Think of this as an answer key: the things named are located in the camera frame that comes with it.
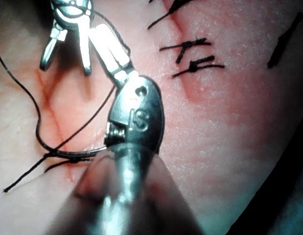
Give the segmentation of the right arm needle driver jaw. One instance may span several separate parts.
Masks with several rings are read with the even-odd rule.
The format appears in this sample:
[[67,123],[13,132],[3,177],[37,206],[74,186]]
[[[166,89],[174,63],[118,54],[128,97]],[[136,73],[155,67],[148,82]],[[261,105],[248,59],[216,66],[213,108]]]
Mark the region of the right arm needle driver jaw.
[[65,41],[68,31],[60,26],[53,26],[50,32],[50,37],[44,48],[40,61],[40,69],[46,71],[58,50],[60,43]]
[[89,26],[85,24],[78,24],[79,46],[81,52],[83,71],[86,76],[91,75],[90,62],[90,45],[88,38]]

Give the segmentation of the right arm needle driver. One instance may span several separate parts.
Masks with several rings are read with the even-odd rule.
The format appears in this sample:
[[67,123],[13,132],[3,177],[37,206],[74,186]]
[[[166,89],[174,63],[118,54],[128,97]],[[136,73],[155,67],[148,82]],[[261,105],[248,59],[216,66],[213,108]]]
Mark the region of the right arm needle driver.
[[64,29],[89,29],[93,20],[92,0],[51,0],[55,21]]

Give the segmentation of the left arm needle driver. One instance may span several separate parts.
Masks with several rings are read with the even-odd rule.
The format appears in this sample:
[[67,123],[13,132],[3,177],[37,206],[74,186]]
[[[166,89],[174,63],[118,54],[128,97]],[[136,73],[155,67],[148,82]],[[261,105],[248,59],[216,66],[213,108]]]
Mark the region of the left arm needle driver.
[[108,114],[104,144],[136,143],[158,154],[165,126],[159,86],[135,70],[119,71],[111,79],[117,92]]

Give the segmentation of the left arm needle driver jaw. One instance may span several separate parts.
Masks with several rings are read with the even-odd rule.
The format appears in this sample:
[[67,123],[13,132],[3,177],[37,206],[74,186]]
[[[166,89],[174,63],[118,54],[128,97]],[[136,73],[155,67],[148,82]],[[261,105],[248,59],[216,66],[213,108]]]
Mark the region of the left arm needle driver jaw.
[[91,28],[89,38],[110,76],[123,70],[125,50],[107,25]]
[[130,62],[119,40],[105,24],[98,25],[100,42],[98,53],[109,71],[115,71]]

